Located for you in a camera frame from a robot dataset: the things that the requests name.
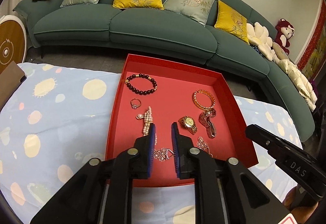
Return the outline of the brown box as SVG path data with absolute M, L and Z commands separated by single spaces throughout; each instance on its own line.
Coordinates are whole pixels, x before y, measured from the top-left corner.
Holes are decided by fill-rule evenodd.
M 4 69 L 0 75 L 0 110 L 25 80 L 26 75 L 16 62 L 12 61 Z

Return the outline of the planet print blue bedsheet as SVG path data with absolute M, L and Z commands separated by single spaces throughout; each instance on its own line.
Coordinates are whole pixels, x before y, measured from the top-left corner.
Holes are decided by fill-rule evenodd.
M 48 200 L 91 158 L 104 160 L 120 74 L 22 63 L 27 79 L 1 111 L 1 192 L 30 223 Z M 42 81 L 45 96 L 34 88 Z M 89 100 L 83 86 L 100 80 L 104 95 Z M 288 112 L 234 96 L 247 125 L 257 124 L 302 148 Z M 297 183 L 267 150 L 254 144 L 259 163 L 250 171 L 282 202 Z M 195 223 L 194 186 L 133 188 L 132 223 Z

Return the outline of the round wooden side table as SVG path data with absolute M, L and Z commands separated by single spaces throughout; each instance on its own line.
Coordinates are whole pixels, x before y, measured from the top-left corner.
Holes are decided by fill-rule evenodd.
M 14 15 L 4 15 L 0 23 L 0 70 L 3 72 L 14 61 L 23 63 L 26 58 L 27 39 L 22 21 Z

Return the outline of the pearl earring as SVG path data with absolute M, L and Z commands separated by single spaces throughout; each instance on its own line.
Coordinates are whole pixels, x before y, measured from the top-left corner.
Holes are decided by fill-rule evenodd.
M 137 120 L 141 120 L 143 118 L 144 118 L 144 115 L 143 114 L 137 114 L 137 116 L 136 116 L 136 119 Z

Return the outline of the red monkey plush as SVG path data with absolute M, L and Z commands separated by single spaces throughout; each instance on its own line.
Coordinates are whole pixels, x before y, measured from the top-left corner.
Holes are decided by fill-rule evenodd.
M 275 42 L 284 50 L 286 55 L 289 55 L 289 39 L 294 35 L 295 32 L 293 25 L 290 24 L 286 19 L 281 18 L 275 26 L 275 29 L 277 30 Z

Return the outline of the cream quilted blanket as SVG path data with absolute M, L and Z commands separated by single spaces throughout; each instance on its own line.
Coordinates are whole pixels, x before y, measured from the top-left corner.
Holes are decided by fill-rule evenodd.
M 277 60 L 276 64 L 289 77 L 299 94 L 306 101 L 310 111 L 313 112 L 316 109 L 317 96 L 306 76 L 290 60 Z

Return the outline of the silver pendant piece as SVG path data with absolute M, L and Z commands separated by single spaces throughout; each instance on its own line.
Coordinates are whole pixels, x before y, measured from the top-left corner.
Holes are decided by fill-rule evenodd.
M 211 157 L 213 157 L 212 153 L 209 150 L 208 143 L 203 139 L 203 137 L 198 137 L 197 139 L 197 147 L 204 152 L 207 152 Z

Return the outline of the right yellow cushion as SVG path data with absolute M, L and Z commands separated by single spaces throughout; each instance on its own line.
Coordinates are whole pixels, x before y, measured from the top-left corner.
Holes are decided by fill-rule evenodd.
M 218 14 L 214 28 L 232 34 L 249 44 L 246 17 L 221 0 L 218 0 Z

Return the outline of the dark green sofa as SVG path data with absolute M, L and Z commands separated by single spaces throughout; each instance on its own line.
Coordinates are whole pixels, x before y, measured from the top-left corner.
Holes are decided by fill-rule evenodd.
M 168 10 L 113 7 L 113 0 L 65 7 L 64 0 L 22 0 L 15 11 L 24 17 L 34 47 L 88 46 L 127 49 L 195 62 L 256 81 L 269 102 L 289 112 L 301 141 L 312 136 L 312 112 L 289 77 L 251 46 L 216 29 L 213 4 L 205 25 Z M 242 0 L 221 0 L 248 22 L 258 22 L 275 39 L 276 29 Z

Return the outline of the gold wristwatch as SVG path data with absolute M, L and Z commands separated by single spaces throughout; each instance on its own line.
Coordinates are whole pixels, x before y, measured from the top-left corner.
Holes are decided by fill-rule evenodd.
M 196 126 L 195 120 L 192 117 L 183 116 L 178 121 L 192 135 L 195 135 L 197 133 L 197 126 Z

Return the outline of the red jewelry tray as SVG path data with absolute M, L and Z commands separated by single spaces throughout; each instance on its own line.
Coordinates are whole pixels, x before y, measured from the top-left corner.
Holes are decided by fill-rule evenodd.
M 156 80 L 157 91 L 140 96 L 141 106 L 131 107 L 131 100 L 137 95 L 125 85 L 125 79 L 132 74 L 146 74 Z M 156 127 L 156 148 L 172 148 L 171 125 L 183 116 L 198 121 L 200 109 L 192 97 L 197 90 L 206 90 L 215 98 L 213 107 L 216 117 L 212 119 L 217 135 L 210 139 L 206 129 L 197 125 L 193 142 L 202 137 L 208 144 L 214 158 L 226 160 L 236 157 L 244 166 L 258 163 L 251 140 L 245 135 L 246 123 L 225 79 L 220 73 L 178 62 L 158 58 L 128 55 L 125 62 L 112 110 L 107 138 L 106 158 L 112 159 L 122 151 L 131 148 L 136 138 L 143 134 L 143 122 L 137 115 L 147 108 L 152 109 Z

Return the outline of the small beige plush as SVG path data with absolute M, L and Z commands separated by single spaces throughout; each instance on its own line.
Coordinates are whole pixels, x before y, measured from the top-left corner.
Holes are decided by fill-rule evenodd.
M 272 48 L 275 51 L 278 59 L 289 60 L 289 57 L 286 55 L 285 51 L 281 48 L 281 46 L 278 43 L 273 42 Z

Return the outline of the right grey embroidered cushion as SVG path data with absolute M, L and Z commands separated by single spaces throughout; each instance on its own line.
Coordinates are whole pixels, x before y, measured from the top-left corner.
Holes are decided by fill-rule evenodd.
M 210 10 L 216 0 L 165 0 L 165 10 L 188 17 L 206 26 Z

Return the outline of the cream flower cushion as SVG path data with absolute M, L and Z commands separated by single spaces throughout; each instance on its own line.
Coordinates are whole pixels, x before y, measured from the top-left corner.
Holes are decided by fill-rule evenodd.
M 273 60 L 275 54 L 272 50 L 273 41 L 269 37 L 269 32 L 265 26 L 262 26 L 259 22 L 255 22 L 254 25 L 247 23 L 247 36 L 249 43 L 256 46 L 267 60 Z

